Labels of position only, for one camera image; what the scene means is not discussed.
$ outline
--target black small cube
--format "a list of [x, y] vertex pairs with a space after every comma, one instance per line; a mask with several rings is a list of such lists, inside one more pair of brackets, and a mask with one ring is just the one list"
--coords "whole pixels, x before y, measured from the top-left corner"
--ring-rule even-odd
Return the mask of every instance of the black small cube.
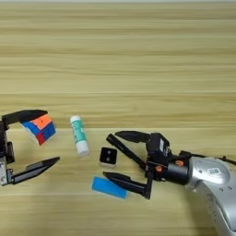
[[117, 160], [117, 150], [103, 147], [100, 152], [100, 165], [114, 167]]

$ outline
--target glue stick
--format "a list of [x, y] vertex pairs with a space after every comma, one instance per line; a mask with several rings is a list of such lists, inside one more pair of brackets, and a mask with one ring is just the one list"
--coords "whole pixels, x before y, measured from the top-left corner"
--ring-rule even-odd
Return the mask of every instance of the glue stick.
[[89, 147], [80, 116], [72, 116], [70, 123], [74, 132], [78, 156], [86, 157], [89, 154]]

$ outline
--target wooden table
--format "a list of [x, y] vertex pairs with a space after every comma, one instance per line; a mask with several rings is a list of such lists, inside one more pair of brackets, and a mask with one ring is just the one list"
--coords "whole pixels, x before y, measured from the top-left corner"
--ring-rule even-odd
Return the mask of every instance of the wooden table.
[[[19, 125], [15, 171], [61, 156], [42, 176], [1, 187], [1, 236], [215, 236], [204, 201], [154, 183], [150, 201], [93, 192], [105, 138], [159, 131], [171, 148], [235, 157], [236, 4], [1, 4], [0, 113], [46, 109], [57, 135], [38, 147]], [[80, 159], [69, 117], [83, 118]], [[143, 158], [145, 147], [129, 144]], [[144, 182], [130, 159], [115, 169]]]

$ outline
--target rubik's cube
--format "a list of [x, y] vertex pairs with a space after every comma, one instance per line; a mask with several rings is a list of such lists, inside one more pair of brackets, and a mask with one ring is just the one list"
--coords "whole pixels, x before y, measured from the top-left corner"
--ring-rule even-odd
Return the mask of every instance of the rubik's cube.
[[39, 145], [45, 143], [55, 134], [53, 120], [48, 114], [45, 114], [30, 122], [25, 122], [22, 125], [28, 129], [34, 137], [36, 137]]

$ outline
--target orange cube face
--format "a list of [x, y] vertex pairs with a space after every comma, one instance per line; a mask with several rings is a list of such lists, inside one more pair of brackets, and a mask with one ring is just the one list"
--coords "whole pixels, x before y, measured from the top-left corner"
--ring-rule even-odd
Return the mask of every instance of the orange cube face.
[[31, 121], [33, 124], [35, 124], [39, 129], [43, 129], [45, 128], [49, 123], [51, 123], [53, 120], [51, 119], [51, 117], [48, 114], [45, 114], [43, 116], [41, 116], [38, 119], [35, 119], [33, 121]]

